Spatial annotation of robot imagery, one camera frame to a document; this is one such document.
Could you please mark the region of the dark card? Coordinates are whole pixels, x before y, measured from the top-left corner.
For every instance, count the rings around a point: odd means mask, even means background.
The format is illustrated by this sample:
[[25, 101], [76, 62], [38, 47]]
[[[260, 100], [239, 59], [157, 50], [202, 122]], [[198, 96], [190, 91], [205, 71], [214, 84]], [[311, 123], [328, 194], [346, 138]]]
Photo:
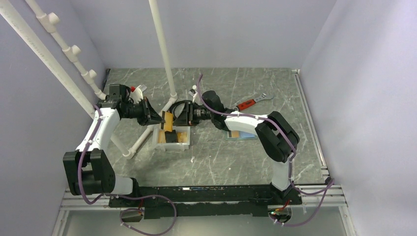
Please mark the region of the dark card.
[[166, 143], [177, 143], [178, 142], [178, 135], [176, 130], [172, 131], [165, 131], [165, 142]]

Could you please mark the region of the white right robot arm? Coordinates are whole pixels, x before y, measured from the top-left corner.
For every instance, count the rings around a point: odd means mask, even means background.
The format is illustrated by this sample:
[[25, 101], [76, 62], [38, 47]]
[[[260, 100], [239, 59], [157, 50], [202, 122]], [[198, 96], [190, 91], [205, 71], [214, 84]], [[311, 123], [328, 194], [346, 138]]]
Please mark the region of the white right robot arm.
[[239, 131], [255, 135], [265, 153], [272, 160], [273, 175], [271, 198], [283, 204], [290, 197], [292, 167], [290, 166], [299, 143], [299, 136], [277, 111], [268, 115], [244, 114], [240, 109], [226, 108], [212, 90], [199, 97], [201, 104], [184, 100], [184, 108], [173, 118], [174, 126], [195, 126], [202, 120], [210, 120], [220, 130]]

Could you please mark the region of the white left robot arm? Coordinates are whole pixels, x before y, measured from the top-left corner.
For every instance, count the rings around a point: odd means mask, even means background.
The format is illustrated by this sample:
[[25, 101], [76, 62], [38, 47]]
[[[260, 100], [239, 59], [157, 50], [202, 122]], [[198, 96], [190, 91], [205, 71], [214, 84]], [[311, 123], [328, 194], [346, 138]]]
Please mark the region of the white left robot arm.
[[116, 175], [105, 153], [114, 129], [124, 118], [135, 119], [141, 126], [165, 122], [140, 88], [110, 85], [109, 93], [94, 105], [94, 119], [86, 136], [74, 151], [63, 156], [72, 195], [122, 195], [130, 207], [140, 202], [142, 196], [134, 188], [135, 179]]

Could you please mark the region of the orange credit card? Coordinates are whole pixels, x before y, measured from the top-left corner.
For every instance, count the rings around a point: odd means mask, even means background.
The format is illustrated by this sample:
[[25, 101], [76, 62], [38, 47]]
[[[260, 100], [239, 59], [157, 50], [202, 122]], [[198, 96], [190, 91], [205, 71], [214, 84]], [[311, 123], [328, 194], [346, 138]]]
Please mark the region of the orange credit card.
[[170, 112], [162, 112], [162, 117], [164, 119], [164, 123], [161, 124], [161, 129], [164, 131], [172, 132], [173, 131], [173, 121], [174, 115]]

